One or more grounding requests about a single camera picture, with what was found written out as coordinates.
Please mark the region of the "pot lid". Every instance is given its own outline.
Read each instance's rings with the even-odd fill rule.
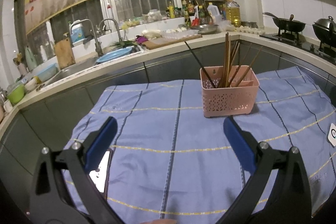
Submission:
[[[336,24],[332,16],[328,16],[328,19],[320,18],[317,22],[315,22],[315,24],[320,25],[321,27],[324,27],[326,29],[329,29],[331,23],[333,24],[333,27],[335,28]]]

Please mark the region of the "sink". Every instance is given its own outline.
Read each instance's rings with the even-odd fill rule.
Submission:
[[[51,85],[63,78],[66,78],[70,75],[73,75],[75,73],[78,73],[82,70],[85,70],[85,69],[88,69],[88,68],[91,68],[93,66],[96,65],[96,60],[98,59],[98,57],[94,57],[94,58],[89,58],[85,61],[82,61],[82,62],[79,62],[79,63],[76,63],[74,65],[71,65],[63,70],[60,70],[59,73],[57,73],[53,78],[51,78],[47,83],[46,83],[46,86],[47,85]]]

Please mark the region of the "utensil holder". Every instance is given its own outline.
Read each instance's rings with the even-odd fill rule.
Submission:
[[[239,78],[249,66],[241,66],[229,88],[214,89],[200,69],[202,83],[203,113],[206,118],[249,114],[252,111],[257,96],[259,81],[252,69],[246,74],[244,80],[235,87]],[[229,79],[232,78],[238,66],[232,66]],[[218,85],[224,68],[223,66],[205,67],[215,86]]]

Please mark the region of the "metal faucet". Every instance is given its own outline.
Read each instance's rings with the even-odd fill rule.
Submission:
[[[99,26],[98,26],[98,32],[100,31],[100,27],[101,27],[101,24],[104,22],[104,21],[107,21],[107,20],[111,20],[113,21],[114,25],[115,25],[115,28],[117,29],[117,33],[118,33],[118,37],[119,37],[119,42],[123,42],[122,38],[121,38],[121,35],[120,35],[120,31],[119,31],[119,26],[118,26],[118,22],[114,19],[114,18],[105,18],[103,19],[100,23],[99,23]]]
[[[94,26],[93,26],[93,23],[92,23],[91,20],[89,20],[88,18],[86,18],[86,19],[80,20],[80,21],[78,21],[76,23],[72,23],[71,26],[70,26],[70,34],[72,34],[73,26],[75,26],[75,25],[77,25],[77,24],[79,24],[81,22],[84,22],[84,21],[89,21],[90,22],[91,28],[92,28],[91,30],[92,30],[93,37],[94,37],[95,44],[96,44],[96,52],[98,53],[98,56],[103,56],[104,55],[103,54],[103,50],[101,49],[101,44],[100,44],[100,42],[97,39],[97,36],[96,36],[96,33],[95,33],[95,29],[94,29]]]

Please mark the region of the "wooden cutting board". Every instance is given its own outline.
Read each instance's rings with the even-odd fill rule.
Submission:
[[[60,69],[64,69],[76,63],[69,38],[57,42],[54,50]]]
[[[157,38],[157,39],[150,39],[150,40],[144,42],[143,45],[145,45],[147,49],[153,50],[155,48],[160,48],[160,47],[168,46],[168,45],[171,45],[171,44],[184,42],[184,41],[188,41],[188,40],[192,40],[192,39],[196,39],[196,38],[201,38],[201,37],[202,37],[201,34],[194,35],[192,37],[184,37],[184,38],[181,38],[181,39],[169,39],[169,38],[161,37],[161,38]]]

